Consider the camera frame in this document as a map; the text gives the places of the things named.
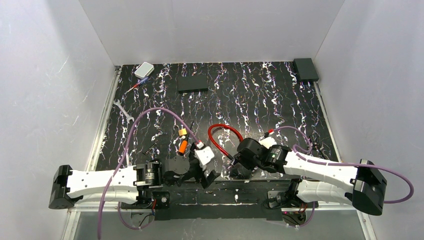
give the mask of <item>glass panel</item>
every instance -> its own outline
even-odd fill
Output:
[[[130,213],[123,212],[130,223]],[[140,216],[133,216],[140,224]],[[264,219],[180,219],[154,221],[143,231],[126,228],[116,212],[103,213],[103,240],[249,240],[249,239],[343,239],[365,240],[355,210],[315,211],[312,221],[296,230]],[[81,212],[76,240],[97,239],[97,212]]]

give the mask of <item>metal wrench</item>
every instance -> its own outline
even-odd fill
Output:
[[[130,123],[131,120],[134,122],[134,117],[132,117],[131,115],[128,114],[127,111],[125,111],[125,109],[121,106],[121,102],[119,100],[114,101],[113,104],[115,104],[116,106],[118,106],[118,108],[120,109],[120,111],[125,115],[126,121],[128,123]]]

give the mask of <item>white wall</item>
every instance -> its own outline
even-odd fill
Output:
[[[1,0],[0,73],[0,239],[59,239],[53,175],[85,169],[114,66],[78,0]]]
[[[347,162],[364,158],[409,177],[415,195],[372,217],[377,238],[422,239],[424,1],[347,0],[316,58],[334,137]],[[407,185],[384,174],[386,200]]]
[[[115,65],[314,57],[344,0],[80,0]]]

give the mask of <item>black box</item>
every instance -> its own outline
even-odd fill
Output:
[[[176,79],[179,94],[192,92],[206,92],[208,90],[208,77],[206,75],[179,76]]]
[[[299,82],[316,82],[320,79],[311,58],[296,58],[293,66]]]

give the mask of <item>black marbled tabletop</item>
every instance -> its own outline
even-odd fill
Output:
[[[208,127],[218,123],[231,125],[243,137],[256,140],[269,129],[294,126],[307,136],[319,137],[324,152],[332,161],[337,161],[316,90],[312,84],[297,82],[291,62],[155,64],[149,81],[124,95],[138,80],[134,75],[137,67],[122,67],[115,100],[120,100],[124,109],[135,119],[144,110],[163,107],[174,111],[187,125],[194,121],[196,137],[211,146],[215,153],[215,159],[207,165],[207,169],[221,173],[218,180],[230,179],[226,171],[229,160],[208,141]],[[194,75],[207,76],[209,90],[179,94],[177,78]],[[116,168],[131,124],[127,123],[118,107],[112,107],[97,171]],[[178,135],[178,128],[181,127],[179,122],[163,111],[147,114],[138,124],[129,145],[131,163],[173,158],[181,142]],[[227,152],[232,155],[237,153],[238,139],[235,134],[222,129],[213,136]],[[272,136],[284,146],[291,147],[298,143],[306,147],[302,136],[293,130],[283,130]],[[153,143],[157,143],[154,154],[143,154]],[[312,154],[321,157],[315,150]],[[285,177],[257,169],[250,179],[282,180]]]

